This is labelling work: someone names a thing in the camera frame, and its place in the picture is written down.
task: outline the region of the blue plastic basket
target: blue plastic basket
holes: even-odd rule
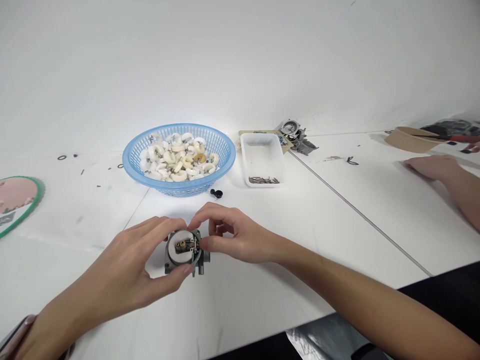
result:
[[[163,139],[173,133],[192,133],[194,137],[206,140],[206,152],[217,153],[220,169],[198,180],[166,182],[146,177],[140,169],[140,152],[150,146],[150,134],[159,133]],[[215,181],[225,175],[235,162],[235,146],[227,135],[213,127],[191,123],[177,123],[151,128],[142,132],[128,143],[123,151],[122,161],[126,173],[136,182],[177,198],[187,198],[208,190]]]

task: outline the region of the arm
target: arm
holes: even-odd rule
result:
[[[480,231],[480,178],[463,169],[453,156],[414,157],[404,162],[432,180],[439,180],[460,211]]]
[[[155,216],[120,232],[81,277],[45,306],[13,359],[56,360],[90,329],[178,290],[193,272],[191,265],[152,279],[145,263],[170,232],[186,227],[182,219]]]
[[[452,324],[400,292],[261,227],[238,209],[208,203],[189,228],[209,220],[200,246],[248,263],[285,267],[396,359],[478,359],[480,346]],[[234,238],[224,238],[226,232]]]

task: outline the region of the white plastic parts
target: white plastic parts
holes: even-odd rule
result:
[[[172,146],[172,151],[173,150],[173,147],[179,147],[179,146],[182,146],[182,136],[176,132],[174,134],[172,134],[171,136],[171,146]]]
[[[197,154],[203,154],[205,152],[205,146],[202,145],[201,143],[199,142],[194,142],[193,143],[193,149],[195,150],[195,152]]]
[[[212,152],[209,159],[213,165],[217,166],[219,164],[219,155],[217,153]]]
[[[187,172],[185,170],[180,170],[177,174],[170,175],[171,179],[176,182],[182,182],[187,180]]]
[[[207,162],[203,164],[203,170],[206,173],[213,174],[215,172],[215,165],[213,165],[211,162]]]
[[[172,146],[171,150],[173,152],[179,152],[179,151],[184,151],[185,150],[185,145],[179,145],[179,146]]]
[[[202,144],[203,146],[207,145],[207,142],[205,141],[205,139],[203,137],[196,137],[193,139],[193,143],[200,143]]]
[[[198,168],[192,168],[192,169],[185,169],[187,175],[190,175],[190,176],[196,176],[196,175],[199,175],[200,174],[200,170]]]
[[[191,132],[186,132],[186,133],[184,133],[184,134],[181,136],[181,140],[182,140],[183,142],[186,142],[186,143],[188,143],[189,140],[190,140],[190,139],[193,139],[193,138],[194,138],[194,136],[192,135]]]
[[[165,182],[202,179],[220,167],[219,155],[206,152],[207,142],[186,132],[175,132],[162,140],[158,132],[149,136],[149,144],[139,154],[140,170],[145,176]]]
[[[204,177],[205,177],[205,175],[203,175],[203,174],[198,174],[198,175],[192,176],[192,177],[190,178],[190,180],[198,180],[198,179],[201,179],[201,178],[204,178]]]

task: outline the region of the white plastic container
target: white plastic container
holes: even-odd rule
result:
[[[245,182],[252,188],[278,188],[285,183],[284,153],[279,137],[272,133],[240,135]],[[251,183],[250,177],[277,179],[279,183]]]

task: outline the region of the wristwatch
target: wristwatch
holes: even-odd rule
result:
[[[18,350],[19,345],[34,324],[37,315],[28,315],[0,342],[0,360],[10,360]],[[75,348],[73,343],[58,360],[68,360]]]

